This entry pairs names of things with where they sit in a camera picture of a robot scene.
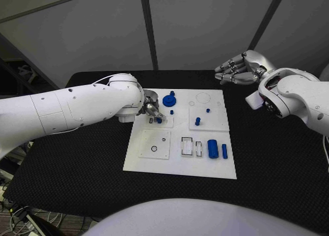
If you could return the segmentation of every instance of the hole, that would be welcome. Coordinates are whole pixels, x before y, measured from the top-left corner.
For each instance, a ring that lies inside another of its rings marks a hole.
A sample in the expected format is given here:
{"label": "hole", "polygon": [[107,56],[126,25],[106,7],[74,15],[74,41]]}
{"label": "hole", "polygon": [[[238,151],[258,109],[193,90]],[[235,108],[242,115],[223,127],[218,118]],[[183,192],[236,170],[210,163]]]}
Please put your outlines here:
{"label": "hole", "polygon": [[323,116],[324,116],[323,113],[318,113],[317,120],[321,120]]}

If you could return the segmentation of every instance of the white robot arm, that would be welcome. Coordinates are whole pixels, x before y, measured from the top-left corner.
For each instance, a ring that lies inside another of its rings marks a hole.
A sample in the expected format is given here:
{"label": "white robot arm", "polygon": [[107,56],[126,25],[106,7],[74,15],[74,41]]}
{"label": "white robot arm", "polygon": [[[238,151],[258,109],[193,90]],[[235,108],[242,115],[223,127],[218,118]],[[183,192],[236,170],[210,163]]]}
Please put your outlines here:
{"label": "white robot arm", "polygon": [[258,83],[258,90],[245,98],[255,110],[262,106],[279,118],[295,115],[307,127],[329,137],[329,82],[305,71],[281,68],[255,51],[248,50],[215,68],[221,84]]}
{"label": "white robot arm", "polygon": [[134,121],[144,114],[164,119],[157,111],[157,95],[141,89],[129,74],[117,74],[108,84],[90,84],[0,100],[0,159],[24,142],[68,129],[118,117]]}

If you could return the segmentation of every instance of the blue object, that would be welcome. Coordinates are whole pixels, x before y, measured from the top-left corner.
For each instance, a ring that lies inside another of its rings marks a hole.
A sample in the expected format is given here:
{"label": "blue object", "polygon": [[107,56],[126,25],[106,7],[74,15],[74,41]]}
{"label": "blue object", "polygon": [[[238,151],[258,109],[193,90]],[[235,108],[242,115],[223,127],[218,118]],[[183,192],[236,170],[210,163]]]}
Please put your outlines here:
{"label": "blue object", "polygon": [[176,103],[176,98],[173,95],[166,95],[163,98],[162,98],[162,104],[164,107],[172,107]]}
{"label": "blue object", "polygon": [[218,158],[216,141],[213,139],[208,140],[208,157],[210,159]]}
{"label": "blue object", "polygon": [[200,122],[200,118],[196,117],[196,118],[195,118],[195,123],[193,123],[193,124],[198,126],[198,125],[199,125],[199,122]]}
{"label": "blue object", "polygon": [[222,144],[222,159],[228,158],[226,144]]}

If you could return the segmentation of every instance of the white platform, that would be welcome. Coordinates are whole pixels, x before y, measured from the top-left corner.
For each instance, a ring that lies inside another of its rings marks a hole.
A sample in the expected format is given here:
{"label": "white platform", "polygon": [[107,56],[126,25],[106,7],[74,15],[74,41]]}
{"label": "white platform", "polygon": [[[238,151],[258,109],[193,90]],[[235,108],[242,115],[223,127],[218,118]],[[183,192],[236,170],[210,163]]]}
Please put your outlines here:
{"label": "white platform", "polygon": [[[150,116],[136,117],[123,171],[236,179],[222,91],[150,88],[149,90],[157,94],[159,111],[167,120],[160,124],[154,122],[150,124]],[[170,90],[175,91],[176,104],[164,107],[162,97]],[[193,125],[196,114],[200,117],[199,126]],[[192,138],[192,157],[180,156],[182,137]],[[216,140],[219,154],[216,159],[208,158],[209,139]],[[195,155],[195,142],[200,142],[200,157]],[[222,159],[222,144],[226,144],[226,159]]]}

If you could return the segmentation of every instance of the black textured mat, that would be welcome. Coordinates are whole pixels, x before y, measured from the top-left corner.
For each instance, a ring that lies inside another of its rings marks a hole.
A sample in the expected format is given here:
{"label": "black textured mat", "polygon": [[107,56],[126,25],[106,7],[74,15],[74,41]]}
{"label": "black textured mat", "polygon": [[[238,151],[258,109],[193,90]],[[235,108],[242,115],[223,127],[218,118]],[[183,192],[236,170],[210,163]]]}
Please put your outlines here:
{"label": "black textured mat", "polygon": [[[113,73],[77,73],[68,87]],[[154,199],[208,199],[329,233],[320,134],[294,116],[279,119],[264,109],[252,111],[244,98],[255,86],[221,86],[212,71],[130,73],[143,88],[223,90],[236,180],[123,172],[131,123],[111,118],[37,139],[3,196],[44,210],[94,217]]]}

